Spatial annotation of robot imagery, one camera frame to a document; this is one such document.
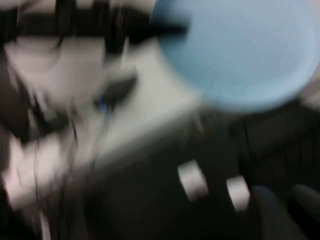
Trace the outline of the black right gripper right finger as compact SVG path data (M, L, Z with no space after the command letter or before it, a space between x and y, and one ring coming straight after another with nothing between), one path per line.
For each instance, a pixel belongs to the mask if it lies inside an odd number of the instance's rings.
M291 190L290 202L308 224L320 224L320 193L305 184L297 184Z

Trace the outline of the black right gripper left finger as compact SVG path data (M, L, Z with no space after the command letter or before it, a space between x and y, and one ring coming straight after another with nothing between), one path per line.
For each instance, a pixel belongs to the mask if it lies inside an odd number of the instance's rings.
M258 210L259 239L287 239L290 236L288 215L277 196L267 187L261 185L254 186L251 193Z

